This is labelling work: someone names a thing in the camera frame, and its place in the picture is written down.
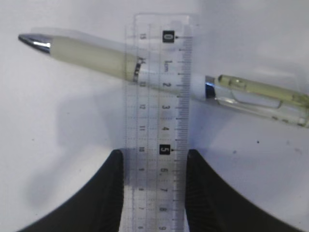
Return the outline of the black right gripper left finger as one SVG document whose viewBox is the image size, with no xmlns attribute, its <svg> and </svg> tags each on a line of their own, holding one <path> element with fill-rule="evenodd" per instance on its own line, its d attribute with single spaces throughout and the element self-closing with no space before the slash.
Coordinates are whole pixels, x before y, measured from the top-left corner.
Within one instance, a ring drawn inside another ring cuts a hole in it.
<svg viewBox="0 0 309 232">
<path fill-rule="evenodd" d="M 124 157 L 113 150 L 95 175 L 24 232 L 117 232 L 124 204 Z"/>
</svg>

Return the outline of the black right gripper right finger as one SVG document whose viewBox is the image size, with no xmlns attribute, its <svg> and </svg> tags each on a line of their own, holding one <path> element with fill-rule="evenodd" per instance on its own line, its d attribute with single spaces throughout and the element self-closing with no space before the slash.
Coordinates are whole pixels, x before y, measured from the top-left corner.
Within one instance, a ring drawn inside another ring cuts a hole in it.
<svg viewBox="0 0 309 232">
<path fill-rule="evenodd" d="M 295 232 L 229 186 L 195 149 L 186 163 L 186 216 L 191 232 Z"/>
</svg>

